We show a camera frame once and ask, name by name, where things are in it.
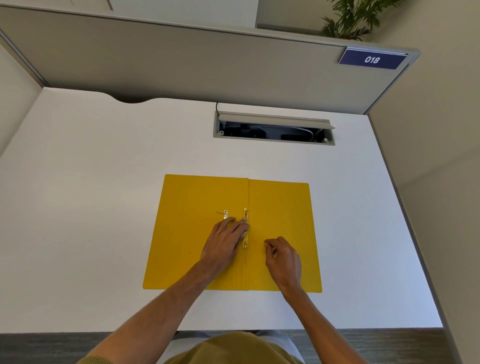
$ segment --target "number sign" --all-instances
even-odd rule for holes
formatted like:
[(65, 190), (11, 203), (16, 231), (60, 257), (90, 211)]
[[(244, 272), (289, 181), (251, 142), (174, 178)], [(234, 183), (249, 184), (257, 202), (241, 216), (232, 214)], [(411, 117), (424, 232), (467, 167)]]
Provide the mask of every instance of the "number sign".
[(347, 48), (338, 63), (396, 70), (407, 57), (405, 53), (382, 52), (378, 50)]

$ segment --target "forearm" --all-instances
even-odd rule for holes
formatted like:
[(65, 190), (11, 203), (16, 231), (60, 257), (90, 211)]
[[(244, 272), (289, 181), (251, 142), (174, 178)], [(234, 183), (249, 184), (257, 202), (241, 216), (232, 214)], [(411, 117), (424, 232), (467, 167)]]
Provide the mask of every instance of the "forearm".
[(285, 299), (303, 324), (323, 364), (366, 364), (304, 291), (286, 294)]
[(213, 280), (204, 263), (195, 264), (177, 283), (132, 316), (89, 355), (113, 364), (155, 364), (170, 343), (189, 308)]

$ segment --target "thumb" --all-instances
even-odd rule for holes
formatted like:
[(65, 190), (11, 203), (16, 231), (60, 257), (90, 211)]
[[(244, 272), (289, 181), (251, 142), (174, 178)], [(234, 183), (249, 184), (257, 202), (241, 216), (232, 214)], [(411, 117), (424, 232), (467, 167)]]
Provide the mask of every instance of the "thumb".
[(270, 263), (273, 263), (275, 258), (273, 257), (273, 251), (272, 247), (269, 243), (264, 243), (265, 244), (265, 254), (266, 254), (266, 261), (265, 263), (269, 265)]

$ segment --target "carpeted floor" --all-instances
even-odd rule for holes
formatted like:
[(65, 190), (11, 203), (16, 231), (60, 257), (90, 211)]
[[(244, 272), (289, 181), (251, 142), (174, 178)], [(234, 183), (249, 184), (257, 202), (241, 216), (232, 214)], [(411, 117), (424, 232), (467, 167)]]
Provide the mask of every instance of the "carpeted floor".
[[(304, 330), (286, 330), (305, 362), (320, 363)], [(341, 330), (370, 364), (455, 364), (442, 329)], [(0, 364), (75, 364), (108, 333), (0, 334)]]

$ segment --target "open file folder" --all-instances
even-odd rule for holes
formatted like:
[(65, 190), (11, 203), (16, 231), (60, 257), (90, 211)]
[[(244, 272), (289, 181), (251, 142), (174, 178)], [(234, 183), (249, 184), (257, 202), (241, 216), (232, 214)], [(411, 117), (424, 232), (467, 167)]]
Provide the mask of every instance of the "open file folder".
[(233, 263), (207, 289), (277, 291), (265, 265), (264, 240), (283, 236), (302, 261), (302, 287), (322, 292), (307, 183), (165, 175), (144, 289), (166, 289), (200, 258), (213, 225), (248, 217)]

